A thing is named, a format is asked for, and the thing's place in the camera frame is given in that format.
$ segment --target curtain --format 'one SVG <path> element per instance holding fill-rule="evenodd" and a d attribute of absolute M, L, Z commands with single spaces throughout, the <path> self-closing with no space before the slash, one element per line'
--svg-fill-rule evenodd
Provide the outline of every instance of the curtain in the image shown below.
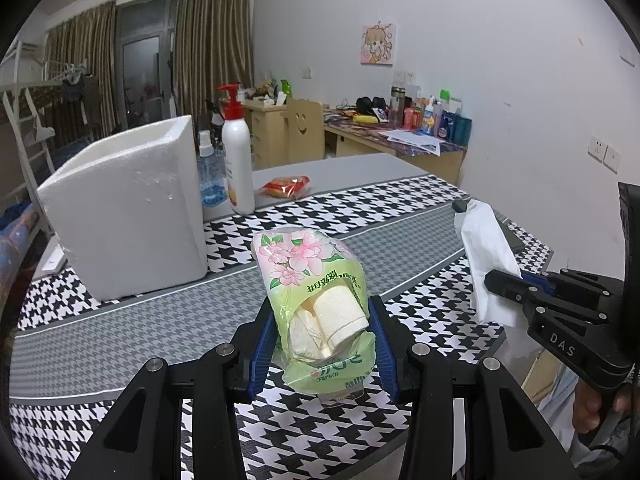
<path fill-rule="evenodd" d="M 115 22 L 115 1 L 86 10 L 52 28 L 47 36 L 44 51 L 45 61 L 79 64 L 87 60 L 89 73 L 98 79 L 100 138 L 116 131 L 113 58 Z M 56 131 L 53 138 L 56 147 L 84 135 L 78 102 L 54 104 L 46 112 L 46 121 Z"/>
<path fill-rule="evenodd" d="M 194 121 L 216 88 L 254 85 L 249 0 L 178 0 L 174 91 L 178 113 Z"/>

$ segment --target toilet paper roll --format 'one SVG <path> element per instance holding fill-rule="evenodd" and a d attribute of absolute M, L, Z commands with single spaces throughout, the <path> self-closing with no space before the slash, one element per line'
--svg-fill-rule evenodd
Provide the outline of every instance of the toilet paper roll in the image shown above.
<path fill-rule="evenodd" d="M 313 301 L 313 312 L 330 348 L 364 330 L 369 322 L 343 279 L 335 280 Z"/>
<path fill-rule="evenodd" d="M 291 318 L 289 346 L 293 356 L 305 362 L 324 360 L 332 355 L 318 320 L 304 306 L 300 306 Z"/>

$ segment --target blue gripper pad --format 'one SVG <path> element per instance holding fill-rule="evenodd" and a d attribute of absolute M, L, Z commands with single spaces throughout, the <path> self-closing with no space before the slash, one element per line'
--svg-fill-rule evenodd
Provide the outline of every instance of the blue gripper pad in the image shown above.
<path fill-rule="evenodd" d="M 255 397 L 264 388 L 264 381 L 267 379 L 267 373 L 277 338 L 278 329 L 276 328 L 276 320 L 273 317 L 273 312 L 270 312 L 267 321 L 264 323 L 258 344 L 255 347 L 254 355 L 251 357 L 250 380 L 246 389 L 251 400 L 255 400 Z"/>
<path fill-rule="evenodd" d="M 399 386 L 396 370 L 396 359 L 394 358 L 389 341 L 380 324 L 378 313 L 371 299 L 369 300 L 369 331 L 376 335 L 376 366 L 380 374 L 380 383 L 392 402 L 398 400 Z"/>
<path fill-rule="evenodd" d="M 531 274 L 530 272 L 526 272 L 526 271 L 521 271 L 520 272 L 522 279 L 527 282 L 527 283 L 531 283 L 531 285 L 537 285 L 542 287 L 542 290 L 545 291 L 546 294 L 550 295 L 550 296 L 554 296 L 556 293 L 556 289 L 548 282 L 548 279 L 546 279 L 544 276 L 540 276 L 538 274 Z"/>

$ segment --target black and white pattern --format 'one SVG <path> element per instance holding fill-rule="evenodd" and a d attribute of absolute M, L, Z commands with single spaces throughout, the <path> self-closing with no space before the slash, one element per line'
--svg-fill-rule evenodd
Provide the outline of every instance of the black and white pattern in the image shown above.
<path fill-rule="evenodd" d="M 385 184 L 330 192 L 265 208 L 247 217 L 233 216 L 206 226 L 212 272 L 251 261 L 255 232 L 287 223 L 321 229 L 331 235 L 396 218 L 463 197 L 459 189 L 428 175 Z M 516 256 L 520 267 L 540 272 L 548 247 L 510 224 L 526 244 Z M 478 326 L 469 311 L 472 287 L 466 258 L 459 258 L 423 282 L 386 302 L 388 311 L 416 339 L 450 358 L 477 362 L 501 332 Z M 76 316 L 100 304 L 84 289 L 73 270 L 33 283 L 20 318 L 20 330 Z M 251 479 L 328 478 L 398 437 L 410 412 L 392 405 L 380 388 L 377 372 L 367 378 L 365 393 L 341 406 L 323 407 L 317 397 L 297 394 L 272 368 L 264 391 L 250 406 L 236 406 L 242 454 Z M 63 479 L 112 401 L 71 406 L 10 407 L 14 442 L 36 476 Z M 192 479 L 191 403 L 182 409 L 180 458 L 182 480 Z"/>
<path fill-rule="evenodd" d="M 516 256 L 523 270 L 540 272 L 550 250 L 515 224 L 525 242 Z M 477 325 L 469 309 L 472 291 L 468 263 L 459 258 L 386 303 L 388 311 L 416 340 L 450 358 L 475 363 L 502 331 Z M 41 480 L 63 479 L 112 402 L 75 406 L 11 406 L 14 441 Z M 193 479 L 190 402 L 182 409 L 180 460 L 182 480 Z M 255 480 L 328 478 L 381 446 L 408 427 L 410 412 L 390 403 L 376 371 L 365 393 L 342 406 L 323 407 L 317 397 L 297 394 L 271 368 L 264 391 L 249 405 L 237 405 L 242 455 Z"/>
<path fill-rule="evenodd" d="M 220 272 L 250 263 L 254 234 L 276 226 L 297 224 L 339 235 L 463 196 L 465 193 L 457 187 L 436 176 L 425 175 L 322 193 L 273 205 L 252 215 L 209 222 L 205 224 L 209 270 Z M 94 300 L 68 267 L 31 283 L 18 330 L 37 328 L 114 303 L 118 301 Z"/>

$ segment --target pink flower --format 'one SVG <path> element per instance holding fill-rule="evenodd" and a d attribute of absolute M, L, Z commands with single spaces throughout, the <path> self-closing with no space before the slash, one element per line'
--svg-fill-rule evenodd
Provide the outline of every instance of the pink flower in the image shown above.
<path fill-rule="evenodd" d="M 334 246 L 341 256 L 344 256 L 345 258 L 348 258 L 350 260 L 355 259 L 353 254 L 351 254 L 351 251 L 348 250 L 347 246 L 343 244 L 340 240 L 334 239 Z"/>
<path fill-rule="evenodd" d="M 322 274 L 322 260 L 330 258 L 334 253 L 334 247 L 329 243 L 329 238 L 317 236 L 313 231 L 305 231 L 302 243 L 293 247 L 289 265 L 298 272 L 309 271 L 315 275 Z"/>
<path fill-rule="evenodd" d="M 291 283 L 299 285 L 300 280 L 303 280 L 305 277 L 301 272 L 296 272 L 294 269 L 282 265 L 276 265 L 275 269 L 276 270 L 269 274 L 269 277 L 278 278 L 281 285 L 291 285 Z"/>
<path fill-rule="evenodd" d="M 286 263 L 287 259 L 291 257 L 288 245 L 283 242 L 271 242 L 268 245 L 261 245 L 258 250 L 263 256 L 268 256 L 269 261 L 274 264 Z"/>

